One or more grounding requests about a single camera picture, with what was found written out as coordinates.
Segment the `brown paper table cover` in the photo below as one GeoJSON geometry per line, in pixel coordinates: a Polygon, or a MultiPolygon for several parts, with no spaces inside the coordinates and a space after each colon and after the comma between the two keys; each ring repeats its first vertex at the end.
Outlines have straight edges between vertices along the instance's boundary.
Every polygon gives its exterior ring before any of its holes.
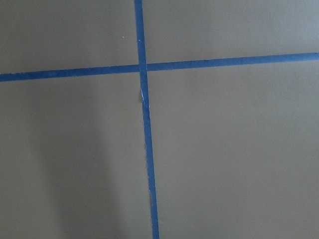
{"type": "MultiPolygon", "coordinates": [[[[3,0],[0,74],[139,65],[135,0],[3,0]]],[[[142,0],[148,63],[319,53],[316,0],[142,0]]],[[[160,239],[319,236],[319,60],[148,71],[160,239]]],[[[153,239],[140,74],[0,82],[0,236],[153,239]]]]}

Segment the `crossing blue tape strip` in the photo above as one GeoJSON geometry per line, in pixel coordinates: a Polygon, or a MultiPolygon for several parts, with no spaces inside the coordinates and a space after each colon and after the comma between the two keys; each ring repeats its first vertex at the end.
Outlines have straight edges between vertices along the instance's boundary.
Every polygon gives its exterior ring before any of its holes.
{"type": "MultiPolygon", "coordinates": [[[[148,63],[146,66],[146,69],[148,71],[166,71],[166,70],[209,68],[209,67],[236,66],[236,65],[316,61],[318,59],[319,59],[319,54],[316,52],[316,53],[222,58],[222,59],[211,59],[211,60],[148,63]]],[[[6,73],[6,74],[0,75],[0,81],[11,82],[11,81],[23,81],[23,80],[38,80],[38,79],[41,80],[41,79],[82,77],[82,76],[94,76],[94,75],[137,73],[139,72],[139,70],[140,70],[139,65],[121,65],[121,66],[90,67],[90,68],[79,68],[79,69],[6,73]]]]}

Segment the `long blue tape strip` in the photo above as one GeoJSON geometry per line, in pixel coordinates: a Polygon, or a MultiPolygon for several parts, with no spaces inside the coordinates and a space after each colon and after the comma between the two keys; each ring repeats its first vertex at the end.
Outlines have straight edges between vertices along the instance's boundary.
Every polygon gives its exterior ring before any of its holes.
{"type": "Polygon", "coordinates": [[[147,174],[148,174],[150,201],[151,201],[150,209],[151,209],[152,234],[154,239],[159,239],[160,232],[159,232],[159,222],[158,222],[157,193],[156,193],[152,129],[151,129],[151,117],[150,117],[150,101],[149,101],[148,70],[147,70],[146,45],[145,45],[145,33],[144,33],[143,2],[141,0],[134,1],[134,7],[135,7],[135,17],[136,17],[137,47],[138,47],[138,59],[139,59],[140,88],[141,88],[141,96],[142,96],[145,148],[146,148],[146,159],[147,159],[147,174]]]}

